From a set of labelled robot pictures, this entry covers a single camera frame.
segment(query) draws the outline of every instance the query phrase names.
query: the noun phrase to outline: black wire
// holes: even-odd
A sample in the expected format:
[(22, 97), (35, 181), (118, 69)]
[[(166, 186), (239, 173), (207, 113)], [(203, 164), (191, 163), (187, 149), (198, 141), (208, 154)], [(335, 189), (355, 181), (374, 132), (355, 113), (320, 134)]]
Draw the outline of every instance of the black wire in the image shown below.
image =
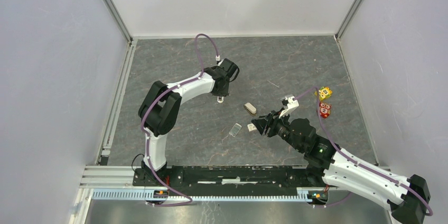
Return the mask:
[(324, 200), (322, 200), (322, 199), (319, 199), (319, 198), (316, 198), (317, 200), (319, 200), (319, 201), (321, 201), (322, 203), (324, 203), (324, 204), (326, 204), (326, 200), (324, 201)]
[(134, 162), (135, 162), (135, 159), (137, 159), (137, 157), (139, 157), (139, 156), (143, 156), (143, 157), (145, 157), (145, 155), (144, 154), (137, 154), (135, 157), (134, 157), (134, 159), (132, 160), (132, 163), (130, 164), (130, 168), (135, 172), (135, 169), (134, 169)]

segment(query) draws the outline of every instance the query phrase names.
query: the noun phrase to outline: work surface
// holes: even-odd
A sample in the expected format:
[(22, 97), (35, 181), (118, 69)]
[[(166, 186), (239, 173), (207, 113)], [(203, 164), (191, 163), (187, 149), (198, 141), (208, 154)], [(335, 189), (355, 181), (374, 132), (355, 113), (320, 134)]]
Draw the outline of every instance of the work surface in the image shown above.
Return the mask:
[[(214, 39), (222, 58), (240, 67), (230, 84), (230, 96), (219, 104), (211, 94), (184, 103), (166, 144), (168, 165), (306, 165), (303, 155), (280, 137), (267, 138), (249, 132), (253, 118), (243, 105), (250, 102), (257, 116), (282, 107), (285, 95), (299, 95), (311, 86), (333, 91), (325, 102), (332, 105), (324, 123), (340, 146), (374, 163), (367, 131), (352, 91), (338, 46), (332, 36), (283, 36)], [(214, 49), (200, 39), (204, 66), (216, 65)], [(144, 135), (137, 111), (154, 81), (177, 82), (199, 72), (193, 39), (139, 40), (127, 82), (108, 165), (129, 166), (144, 152)], [(314, 95), (303, 97), (290, 121), (308, 118), (319, 126)], [(235, 123), (242, 125), (236, 137), (229, 135)]]

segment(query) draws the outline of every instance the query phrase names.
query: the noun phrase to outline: enclosure wall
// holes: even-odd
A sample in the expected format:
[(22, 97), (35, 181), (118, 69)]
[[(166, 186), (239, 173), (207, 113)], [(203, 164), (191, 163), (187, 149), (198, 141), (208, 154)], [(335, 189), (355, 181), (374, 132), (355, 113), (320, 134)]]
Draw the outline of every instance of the enclosure wall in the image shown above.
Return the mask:
[(334, 34), (353, 0), (113, 0), (133, 36)]
[(446, 0), (364, 0), (341, 40), (380, 161), (429, 183), (426, 224), (447, 217), (447, 15)]
[(66, 223), (126, 41), (102, 0), (0, 0), (1, 223)]

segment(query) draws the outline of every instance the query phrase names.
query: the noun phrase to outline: clear plastic piece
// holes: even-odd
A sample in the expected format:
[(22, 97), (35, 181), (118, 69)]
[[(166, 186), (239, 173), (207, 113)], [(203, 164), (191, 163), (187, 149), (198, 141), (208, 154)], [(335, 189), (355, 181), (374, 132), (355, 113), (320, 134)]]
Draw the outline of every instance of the clear plastic piece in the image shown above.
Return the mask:
[(237, 134), (238, 134), (239, 130), (241, 130), (241, 128), (242, 128), (242, 126), (241, 126), (240, 124), (235, 124), (235, 125), (232, 127), (232, 129), (229, 131), (229, 134), (230, 134), (232, 137), (235, 137), (235, 136), (237, 136)]

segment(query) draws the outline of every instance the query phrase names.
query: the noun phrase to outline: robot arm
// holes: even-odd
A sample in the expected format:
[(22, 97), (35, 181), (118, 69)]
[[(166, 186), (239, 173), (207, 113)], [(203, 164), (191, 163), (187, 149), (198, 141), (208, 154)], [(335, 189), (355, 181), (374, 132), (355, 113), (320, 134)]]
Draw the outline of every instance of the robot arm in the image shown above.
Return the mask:
[[(298, 152), (304, 154), (309, 162), (307, 178), (315, 185), (328, 184), (351, 191), (363, 196), (392, 212), (392, 216), (401, 223), (422, 223), (426, 207), (401, 184), (415, 190), (427, 203), (430, 193), (425, 179), (418, 175), (408, 179), (405, 176), (393, 174), (363, 161), (344, 148), (337, 147), (354, 162), (339, 153), (331, 142), (316, 134), (316, 129), (308, 119), (295, 119), (288, 122), (290, 113), (298, 107), (293, 96), (286, 96), (282, 101), (284, 107), (279, 111), (271, 111), (266, 116), (252, 119), (258, 131), (268, 137), (280, 136)], [(367, 170), (373, 170), (397, 183)]]
[[(154, 106), (145, 121), (145, 130), (150, 134), (149, 136), (145, 135), (145, 137), (146, 140), (151, 137), (150, 160), (155, 171), (159, 171), (166, 166), (166, 138), (168, 132), (176, 123), (180, 106), (186, 101), (206, 93), (218, 96), (218, 102), (222, 102), (223, 98), (229, 95), (229, 84), (236, 79), (238, 73), (238, 66), (229, 59), (224, 59), (215, 67), (205, 68), (204, 74), (200, 79), (183, 86), (180, 86), (181, 82), (199, 78), (201, 73), (176, 83), (164, 84), (160, 81), (153, 83), (138, 110), (138, 115), (141, 119), (143, 119), (149, 106), (159, 95), (169, 88), (179, 86), (179, 88), (170, 91)], [(146, 156), (144, 164), (146, 167), (149, 167)]]

